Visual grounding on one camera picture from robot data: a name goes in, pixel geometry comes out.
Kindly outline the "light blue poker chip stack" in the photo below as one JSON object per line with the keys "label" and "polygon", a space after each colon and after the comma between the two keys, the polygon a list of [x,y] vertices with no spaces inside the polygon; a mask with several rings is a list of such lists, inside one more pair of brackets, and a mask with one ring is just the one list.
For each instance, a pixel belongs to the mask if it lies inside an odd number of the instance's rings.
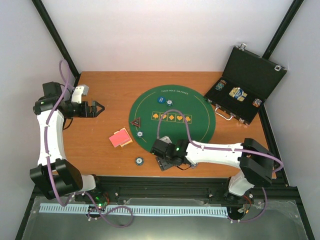
{"label": "light blue poker chip stack", "polygon": [[192,164],[192,165],[191,165],[191,168],[194,169],[194,168],[196,168],[197,166],[198,166],[198,163]]}

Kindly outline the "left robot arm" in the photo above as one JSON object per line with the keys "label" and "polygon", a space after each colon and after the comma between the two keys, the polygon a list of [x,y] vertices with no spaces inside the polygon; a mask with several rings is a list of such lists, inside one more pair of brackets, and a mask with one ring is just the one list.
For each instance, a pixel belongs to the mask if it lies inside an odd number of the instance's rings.
{"label": "left robot arm", "polygon": [[81,174],[68,162],[63,129],[67,119],[96,118],[104,106],[97,101],[89,104],[82,100],[88,94],[87,85],[75,87],[69,100],[64,99],[66,89],[57,82],[44,83],[42,88],[44,95],[33,107],[40,128],[40,154],[37,167],[29,171],[31,180],[49,200],[78,191],[86,192],[92,201],[101,200],[104,188],[99,178],[95,174]]}

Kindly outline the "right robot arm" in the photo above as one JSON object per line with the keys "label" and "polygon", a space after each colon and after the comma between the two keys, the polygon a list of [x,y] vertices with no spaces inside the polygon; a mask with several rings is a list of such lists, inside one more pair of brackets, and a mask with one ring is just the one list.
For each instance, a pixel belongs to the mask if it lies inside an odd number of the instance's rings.
{"label": "right robot arm", "polygon": [[157,138],[150,153],[161,170],[173,166],[218,164],[239,169],[227,184],[226,195],[242,197],[253,187],[269,187],[273,173],[284,167],[281,160],[252,138],[243,143],[212,144],[180,139],[175,144],[168,137]]}

